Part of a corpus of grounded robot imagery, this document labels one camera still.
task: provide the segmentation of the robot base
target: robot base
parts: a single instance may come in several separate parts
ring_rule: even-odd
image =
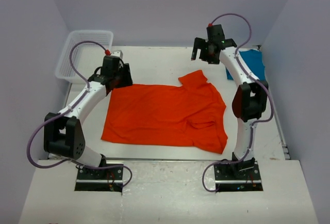
[[[106,170],[78,169],[75,191],[123,191],[123,169],[113,168]]]
[[[258,163],[239,170],[238,165],[219,164],[214,166],[217,192],[263,191]]]

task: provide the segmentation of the white tabletop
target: white tabletop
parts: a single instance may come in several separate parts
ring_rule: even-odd
[[[126,145],[103,141],[101,135],[109,105],[109,95],[94,108],[82,126],[86,144],[89,147],[108,158],[214,160],[232,157],[237,136],[237,118],[232,112],[232,101],[237,87],[234,81],[227,80],[225,67],[222,64],[208,65],[199,59],[190,61],[191,47],[120,46],[113,47],[112,50],[123,51],[123,60],[129,63],[132,79],[136,84],[180,86],[178,77],[202,69],[208,81],[217,88],[227,105],[224,114],[224,128],[228,136],[227,146],[220,155],[195,147]],[[103,57],[104,53],[98,47],[83,48],[78,70],[89,77],[96,67],[102,65]],[[83,85],[72,85],[68,103],[80,93],[82,88]],[[263,117],[267,118],[269,114],[268,105]],[[284,159],[275,119],[258,125],[255,137],[255,158],[257,160]]]
[[[42,165],[53,161],[39,161]],[[37,169],[20,224],[317,224],[298,161],[259,161],[263,191],[209,193],[207,162],[124,162],[132,181],[120,193],[74,191],[77,169]],[[214,187],[214,172],[206,175]]]
[[[107,157],[158,159],[220,159],[230,157],[236,142],[237,121],[231,111],[236,92],[222,65],[190,61],[191,48],[116,47],[130,63],[132,78],[140,84],[179,86],[178,77],[197,69],[222,95],[228,144],[223,155],[197,148],[122,145],[101,141],[109,97],[95,107],[83,124],[87,144]],[[86,50],[79,70],[85,76],[102,64],[103,53]],[[72,85],[69,100],[82,89]],[[317,218],[299,161],[286,161],[275,121],[261,124],[256,134],[255,157],[263,191],[209,193],[201,176],[209,162],[124,161],[133,171],[132,181],[120,193],[74,191],[77,169],[64,163],[53,169],[37,169],[24,205],[20,224],[88,223],[237,223],[317,224]],[[49,165],[54,161],[39,161]],[[124,170],[124,180],[128,173]],[[206,173],[206,185],[214,187],[214,171]]]

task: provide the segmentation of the orange shirt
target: orange shirt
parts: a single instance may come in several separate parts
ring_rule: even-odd
[[[222,153],[226,108],[201,70],[182,86],[132,85],[113,90],[101,139],[116,143],[195,146]]]

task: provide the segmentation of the gray wall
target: gray wall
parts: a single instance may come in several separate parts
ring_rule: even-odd
[[[55,0],[69,30],[109,29],[116,45],[192,45],[206,37],[216,16],[237,12],[252,23],[251,44],[264,42],[287,0]],[[240,43],[247,27],[236,17],[223,18],[228,37]]]
[[[0,223],[17,223],[33,176],[27,140],[63,104],[54,68],[68,29],[54,0],[0,0]],[[32,150],[43,155],[42,132]]]
[[[284,136],[320,223],[330,223],[329,2],[288,0],[263,47]]]

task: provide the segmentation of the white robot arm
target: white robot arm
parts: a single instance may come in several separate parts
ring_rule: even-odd
[[[97,70],[89,77],[89,85],[59,113],[49,113],[45,121],[58,115],[64,116],[48,123],[44,127],[44,150],[70,158],[79,164],[90,167],[105,165],[105,158],[85,144],[81,125],[92,109],[114,88],[133,84],[129,64],[123,63],[122,52],[106,55],[100,74]]]
[[[237,142],[232,160],[241,161],[237,170],[249,169],[255,163],[253,145],[256,120],[266,110],[267,94],[260,84],[266,88],[268,84],[266,81],[257,84],[252,80],[258,81],[259,78],[248,68],[239,53],[235,55],[237,45],[233,39],[225,39],[221,25],[210,24],[207,37],[207,40],[195,38],[191,59],[196,60],[197,50],[200,49],[201,60],[209,64],[222,62],[232,75],[237,86],[232,108],[238,120]]]

